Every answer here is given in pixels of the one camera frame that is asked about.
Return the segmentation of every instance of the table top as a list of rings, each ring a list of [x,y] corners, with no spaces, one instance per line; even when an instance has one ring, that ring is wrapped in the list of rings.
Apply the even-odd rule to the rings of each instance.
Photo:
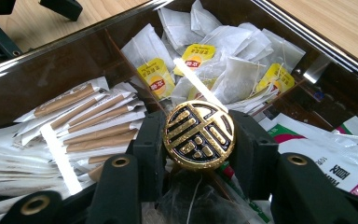
[[[86,28],[148,0],[78,0],[83,11],[69,21],[38,1],[17,1],[13,13],[0,16],[0,27],[22,51]],[[270,0],[358,59],[358,0]]]

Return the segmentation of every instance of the wooden table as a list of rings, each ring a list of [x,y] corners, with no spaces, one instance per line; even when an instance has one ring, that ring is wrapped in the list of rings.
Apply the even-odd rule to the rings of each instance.
[[[78,21],[68,21],[36,0],[20,0],[11,15],[0,16],[0,27],[27,51],[147,1],[78,0],[83,12]],[[358,59],[358,0],[270,1]]]

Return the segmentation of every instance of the gold button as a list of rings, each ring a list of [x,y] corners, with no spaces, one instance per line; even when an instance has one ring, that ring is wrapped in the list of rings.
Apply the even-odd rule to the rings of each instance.
[[[173,160],[190,170],[217,168],[234,148],[232,118],[203,101],[178,105],[167,117],[164,146]]]

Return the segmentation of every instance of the yellow tea bag tag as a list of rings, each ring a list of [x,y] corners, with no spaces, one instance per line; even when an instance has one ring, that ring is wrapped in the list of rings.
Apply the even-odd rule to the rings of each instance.
[[[214,52],[215,48],[212,45],[193,44],[187,47],[182,59],[194,71],[205,61],[212,59]],[[183,76],[183,73],[177,67],[173,69],[173,72],[178,76]]]
[[[202,83],[206,86],[206,88],[208,88],[208,90],[210,90],[216,80],[217,78],[206,79],[203,80]],[[203,95],[195,86],[193,86],[188,93],[187,100],[203,100]]]
[[[285,92],[295,85],[295,79],[278,63],[273,63],[255,87],[255,92],[266,88],[272,82],[279,92]]]
[[[159,100],[171,95],[175,84],[163,60],[155,58],[137,70]]]

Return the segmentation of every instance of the round gold medallion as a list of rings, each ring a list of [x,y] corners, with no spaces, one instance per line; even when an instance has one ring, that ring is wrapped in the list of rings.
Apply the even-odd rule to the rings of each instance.
[[[188,101],[167,117],[163,141],[180,166],[190,170],[214,169],[234,148],[234,123],[216,105]]]

